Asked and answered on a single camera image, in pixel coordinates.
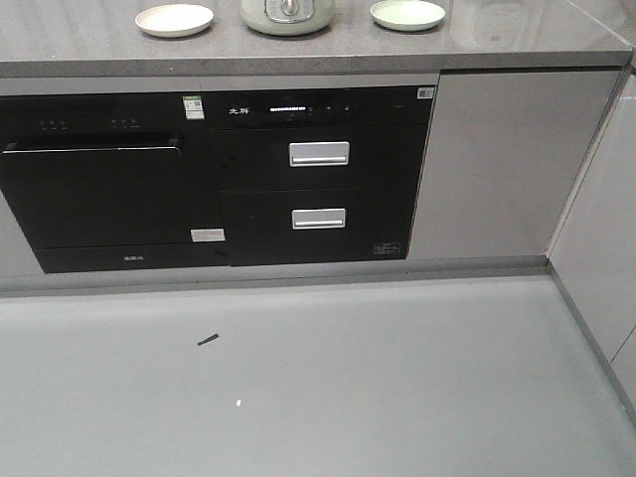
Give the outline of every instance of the white plate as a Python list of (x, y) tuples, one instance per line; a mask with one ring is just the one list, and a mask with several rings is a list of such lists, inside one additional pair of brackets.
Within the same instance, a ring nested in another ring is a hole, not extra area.
[(371, 15), (383, 27), (416, 32), (438, 25), (446, 12), (438, 5), (421, 0), (385, 0), (371, 7)]
[(201, 5), (161, 5), (144, 10), (135, 24), (148, 35), (163, 38), (187, 37), (210, 26), (214, 13)]

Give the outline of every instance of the control button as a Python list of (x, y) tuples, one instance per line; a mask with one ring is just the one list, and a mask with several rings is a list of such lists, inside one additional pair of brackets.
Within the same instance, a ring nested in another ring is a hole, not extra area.
[(280, 9), (288, 17), (293, 17), (298, 13), (300, 6), (298, 5), (298, 0), (281, 0)]

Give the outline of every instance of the dishwasher handle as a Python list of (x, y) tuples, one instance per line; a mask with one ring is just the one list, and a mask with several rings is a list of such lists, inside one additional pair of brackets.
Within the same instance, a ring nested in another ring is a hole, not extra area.
[(161, 142), (140, 142), (117, 144), (20, 144), (12, 142), (2, 151), (2, 154), (41, 154), (41, 153), (74, 153), (74, 152), (118, 152), (118, 151), (163, 151), (174, 150), (181, 154), (181, 143), (178, 139), (169, 139)]

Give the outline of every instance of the digital display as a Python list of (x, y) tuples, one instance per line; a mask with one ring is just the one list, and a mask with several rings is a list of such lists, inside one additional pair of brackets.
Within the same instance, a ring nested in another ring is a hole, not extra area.
[(271, 107), (269, 112), (294, 112), (294, 111), (306, 111), (307, 106), (280, 106)]

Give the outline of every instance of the black dishwasher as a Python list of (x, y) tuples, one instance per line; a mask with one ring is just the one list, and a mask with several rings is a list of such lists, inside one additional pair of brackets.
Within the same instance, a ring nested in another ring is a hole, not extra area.
[(432, 86), (204, 96), (232, 265), (405, 258)]
[(0, 188), (45, 272), (228, 264), (208, 128), (185, 100), (0, 98)]

